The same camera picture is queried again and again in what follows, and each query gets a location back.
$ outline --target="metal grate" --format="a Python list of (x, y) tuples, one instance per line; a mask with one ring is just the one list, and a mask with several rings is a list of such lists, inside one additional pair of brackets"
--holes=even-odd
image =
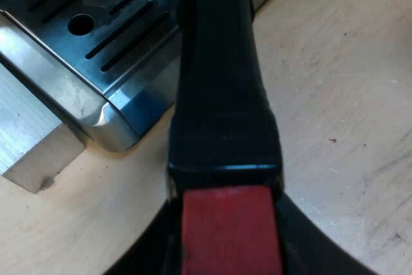
[[(175, 1), (11, 0), (6, 9), (106, 94), (176, 26), (169, 13)], [(84, 35), (68, 29), (79, 14), (93, 18)]]

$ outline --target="red tab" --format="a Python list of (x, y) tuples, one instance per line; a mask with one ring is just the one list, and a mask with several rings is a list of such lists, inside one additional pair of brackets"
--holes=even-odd
[(183, 196), (182, 275), (281, 275), (270, 189), (189, 190)]

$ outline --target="light wood tabletop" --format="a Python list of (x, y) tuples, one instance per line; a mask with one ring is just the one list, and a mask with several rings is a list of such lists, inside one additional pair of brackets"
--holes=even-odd
[[(254, 31), (286, 192), (379, 274), (412, 274), (412, 0), (269, 0)], [(39, 194), (0, 178), (1, 274), (100, 274), (163, 204), (173, 109)]]

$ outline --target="black plastic tool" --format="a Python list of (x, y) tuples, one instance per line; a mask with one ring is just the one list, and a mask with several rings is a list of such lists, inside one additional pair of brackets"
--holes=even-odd
[(283, 187), (250, 2), (179, 0), (182, 61), (168, 162), (178, 193), (238, 184)]

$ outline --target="stainless steel drip tray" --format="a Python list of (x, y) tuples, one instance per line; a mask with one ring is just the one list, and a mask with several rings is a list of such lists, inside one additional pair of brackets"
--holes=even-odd
[(123, 151), (174, 102), (175, 2), (8, 0), (0, 57), (93, 140)]

